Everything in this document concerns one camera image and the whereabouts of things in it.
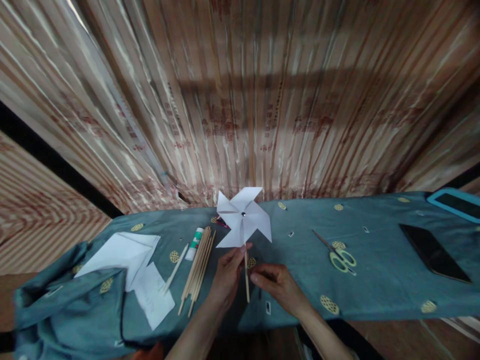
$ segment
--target black phone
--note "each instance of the black phone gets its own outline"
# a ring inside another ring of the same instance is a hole
[[[472,282],[430,231],[405,224],[400,224],[400,228],[431,272],[464,283]]]

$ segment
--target small paper piece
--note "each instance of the small paper piece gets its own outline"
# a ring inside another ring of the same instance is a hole
[[[218,192],[216,211],[231,230],[217,248],[239,248],[256,229],[272,242],[270,216],[254,202],[260,191],[261,187],[244,187],[230,201]]]
[[[145,313],[150,328],[155,330],[175,307],[172,293],[163,295],[165,281],[160,276],[157,267],[152,262],[143,272],[143,276],[135,284],[135,295]]]
[[[125,291],[130,292],[142,277],[159,240],[157,235],[116,232],[74,277],[100,269],[126,268]]]

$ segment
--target hand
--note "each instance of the hand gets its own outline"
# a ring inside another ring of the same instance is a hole
[[[285,265],[263,263],[253,267],[250,274],[255,285],[273,296],[285,311],[297,319],[302,312],[312,308]]]
[[[239,288],[245,252],[251,247],[252,243],[247,242],[242,247],[232,249],[218,260],[215,278],[208,294],[209,302],[218,304],[226,310],[232,306]]]

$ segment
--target beige curtain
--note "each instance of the beige curtain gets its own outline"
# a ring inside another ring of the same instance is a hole
[[[478,84],[458,102],[424,151],[404,174],[401,191],[435,191],[480,163],[480,87]],[[480,179],[461,190],[480,193]]]
[[[0,99],[126,213],[182,207],[176,188],[192,207],[244,186],[259,200],[422,190],[416,159],[480,75],[477,14],[467,0],[1,0]]]
[[[0,275],[43,270],[110,220],[0,132]]]

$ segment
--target white paper pinwheel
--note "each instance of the white paper pinwheel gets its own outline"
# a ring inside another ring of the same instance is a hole
[[[256,229],[272,242],[270,216],[254,201],[260,191],[261,187],[244,187],[230,201],[218,192],[216,211],[231,230],[217,248],[239,248]]]

